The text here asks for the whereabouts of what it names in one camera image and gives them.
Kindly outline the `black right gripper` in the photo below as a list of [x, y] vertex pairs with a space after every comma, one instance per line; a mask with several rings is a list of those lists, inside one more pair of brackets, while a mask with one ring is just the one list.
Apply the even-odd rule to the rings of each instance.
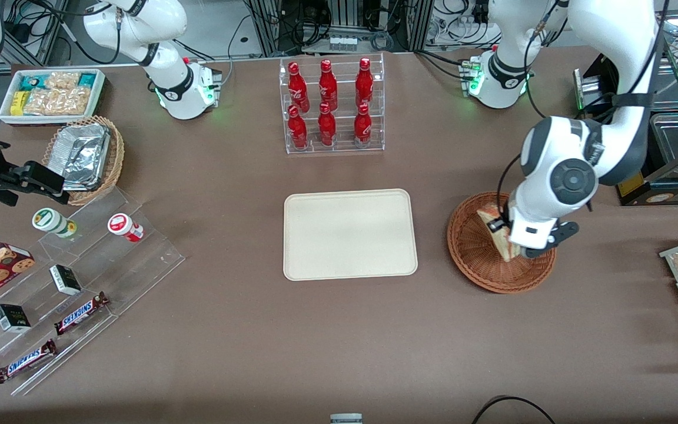
[[[32, 172], [32, 185], [25, 180]], [[67, 205], [70, 195], [64, 191], [64, 177], [51, 171], [43, 164], [27, 161], [17, 167], [8, 163], [0, 155], [0, 202], [6, 205], [16, 205], [18, 196], [13, 191], [32, 193], [34, 190], [43, 196], [51, 198], [59, 204]]]

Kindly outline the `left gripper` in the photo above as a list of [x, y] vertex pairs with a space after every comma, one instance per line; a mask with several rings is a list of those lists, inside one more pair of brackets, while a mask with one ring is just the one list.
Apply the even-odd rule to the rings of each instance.
[[[556, 247], [579, 232], [579, 225], [576, 222], [557, 222], [557, 217], [536, 220], [528, 216], [520, 209], [516, 197], [510, 197], [508, 200], [508, 217], [509, 240], [511, 244], [520, 248], [520, 255], [528, 259], [541, 257], [552, 247]], [[492, 233], [498, 233], [503, 228], [508, 228], [508, 223], [501, 218], [488, 222], [488, 229]]]

